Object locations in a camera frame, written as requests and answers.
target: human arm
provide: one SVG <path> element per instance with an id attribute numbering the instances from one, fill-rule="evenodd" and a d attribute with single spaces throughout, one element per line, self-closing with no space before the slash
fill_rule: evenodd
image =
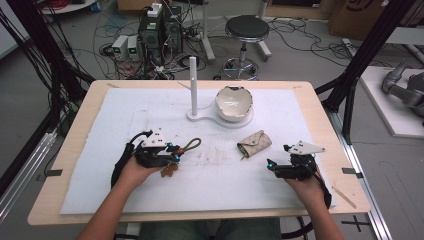
<path id="1" fill-rule="evenodd" d="M 77 239 L 113 239 L 122 210 L 132 191 L 158 170 L 160 168 L 144 168 L 137 164 L 134 156 L 131 157 L 118 181 Z"/>
<path id="2" fill-rule="evenodd" d="M 324 192 L 315 177 L 298 181 L 285 179 L 308 211 L 317 240 L 344 239 L 324 202 Z"/>

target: small orange object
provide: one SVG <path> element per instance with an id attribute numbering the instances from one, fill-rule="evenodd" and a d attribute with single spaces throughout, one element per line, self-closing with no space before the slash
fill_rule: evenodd
<path id="1" fill-rule="evenodd" d="M 177 151 L 174 152 L 175 155 L 183 155 L 184 154 L 184 149 L 180 148 Z"/>
<path id="2" fill-rule="evenodd" d="M 174 174 L 174 171 L 178 170 L 178 165 L 176 163 L 170 163 L 168 166 L 166 166 L 162 171 L 160 172 L 160 175 L 162 177 L 169 176 L 172 177 L 172 174 Z"/>

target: white bowl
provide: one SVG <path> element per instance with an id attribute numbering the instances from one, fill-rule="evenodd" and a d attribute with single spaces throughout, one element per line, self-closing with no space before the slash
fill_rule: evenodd
<path id="1" fill-rule="evenodd" d="M 230 122 L 244 120 L 252 110 L 252 94 L 244 87 L 226 86 L 215 98 L 218 115 Z"/>

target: round stool seat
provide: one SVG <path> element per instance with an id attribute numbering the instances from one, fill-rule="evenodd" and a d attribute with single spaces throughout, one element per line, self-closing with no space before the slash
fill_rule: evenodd
<path id="1" fill-rule="evenodd" d="M 228 20 L 225 32 L 240 41 L 260 42 L 268 36 L 269 26 L 260 18 L 243 15 Z"/>

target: human hand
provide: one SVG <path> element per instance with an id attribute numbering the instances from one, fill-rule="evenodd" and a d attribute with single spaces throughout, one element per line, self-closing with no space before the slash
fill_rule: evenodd
<path id="1" fill-rule="evenodd" d="M 299 200 L 305 205 L 306 208 L 318 202 L 324 203 L 324 192 L 320 183 L 315 177 L 310 177 L 303 181 L 296 179 L 284 179 L 296 192 Z"/>
<path id="2" fill-rule="evenodd" d="M 146 181 L 150 174 L 161 170 L 161 168 L 145 168 L 137 163 L 137 160 L 132 156 L 125 167 L 122 169 L 121 175 L 116 185 L 124 186 L 130 191 Z"/>

